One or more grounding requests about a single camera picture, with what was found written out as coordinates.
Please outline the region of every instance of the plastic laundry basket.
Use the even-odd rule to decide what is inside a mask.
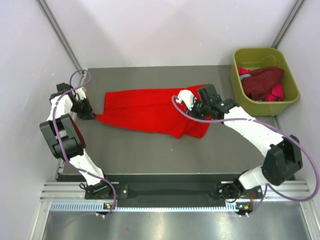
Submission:
[[[280,82],[284,89],[284,100],[269,102],[254,101],[246,96],[237,69],[238,67],[243,67],[255,70],[269,66],[276,66],[284,70],[284,75]],[[271,47],[242,48],[237,50],[233,55],[230,79],[236,102],[252,116],[275,116],[281,113],[288,105],[297,101],[300,96],[285,57],[280,51]]]

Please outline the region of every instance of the white wall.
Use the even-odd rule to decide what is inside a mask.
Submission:
[[[0,238],[25,240],[58,164],[39,123],[55,84],[75,69],[35,0],[2,0],[0,9]]]
[[[300,100],[278,116],[280,127],[296,135],[320,169],[320,1],[307,0],[279,46],[299,88]],[[299,174],[313,191],[315,175],[306,158]],[[320,195],[315,198],[320,213]]]
[[[271,46],[293,0],[47,0],[89,68],[230,64]]]

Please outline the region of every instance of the metallic floor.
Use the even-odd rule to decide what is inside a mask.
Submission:
[[[310,240],[299,203],[264,202],[249,218],[224,212],[115,212],[103,220],[51,212],[43,240]]]
[[[231,67],[166,66],[89,69],[86,94],[96,113],[102,113],[109,91],[180,88],[214,84],[222,99],[233,98]],[[258,119],[274,124],[272,117]],[[108,126],[94,120],[77,125],[87,152],[106,174],[241,173],[263,163],[260,152],[237,132],[212,124],[202,139],[145,133]],[[65,166],[64,174],[77,174]]]

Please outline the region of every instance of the red garment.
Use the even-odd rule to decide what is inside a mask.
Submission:
[[[268,66],[253,70],[251,76],[245,77],[241,83],[244,93],[252,100],[265,99],[272,88],[281,81],[285,71],[276,66]]]
[[[285,98],[284,87],[277,83],[271,90],[271,93],[264,99],[265,102],[282,101]]]
[[[202,138],[209,124],[186,118],[171,102],[171,97],[177,96],[183,89],[190,90],[200,98],[197,89],[202,86],[107,92],[104,97],[103,114],[97,114],[98,121],[119,128],[169,134],[176,138],[181,138],[184,134]],[[184,104],[178,106],[185,111]]]
[[[250,74],[251,72],[252,72],[252,70],[250,70],[250,69],[245,69],[243,67],[238,66],[239,75]]]

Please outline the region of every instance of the dark red fabric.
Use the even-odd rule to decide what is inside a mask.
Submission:
[[[183,89],[190,90],[199,98],[197,89],[202,86],[107,92],[103,114],[97,114],[98,121],[119,128],[169,134],[176,138],[181,138],[184,134],[202,138],[209,124],[189,120],[171,102],[171,97],[177,96]],[[178,105],[185,110],[184,104]]]
[[[285,71],[276,66],[268,66],[253,70],[251,76],[245,77],[241,83],[244,93],[252,100],[265,99],[272,88],[280,82]]]
[[[238,66],[239,75],[250,74],[251,72],[252,72],[252,70],[250,70],[250,69],[245,69],[243,67]]]
[[[281,83],[277,83],[273,86],[271,93],[264,99],[265,102],[282,101],[285,98],[284,87]]]

